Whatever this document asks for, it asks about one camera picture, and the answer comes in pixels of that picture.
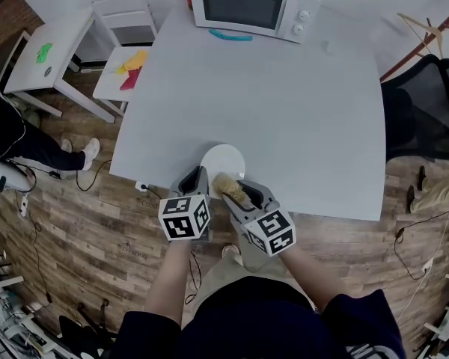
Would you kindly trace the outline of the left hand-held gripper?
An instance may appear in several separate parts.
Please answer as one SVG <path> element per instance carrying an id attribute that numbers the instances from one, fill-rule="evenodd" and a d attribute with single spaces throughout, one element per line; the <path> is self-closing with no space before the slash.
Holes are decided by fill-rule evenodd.
<path id="1" fill-rule="evenodd" d="M 159 203 L 158 218 L 168 241 L 199 239 L 210 223 L 207 169 L 196 166 L 171 185 Z"/>

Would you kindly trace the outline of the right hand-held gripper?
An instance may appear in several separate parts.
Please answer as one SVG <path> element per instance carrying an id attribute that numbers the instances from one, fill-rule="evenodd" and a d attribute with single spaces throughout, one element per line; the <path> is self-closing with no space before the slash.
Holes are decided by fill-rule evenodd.
<path id="1" fill-rule="evenodd" d="M 295 224 L 270 189 L 249 180 L 237 182 L 246 194 L 243 201 L 223 194 L 236 232 L 246 236 L 253 246 L 270 257 L 296 244 Z"/>

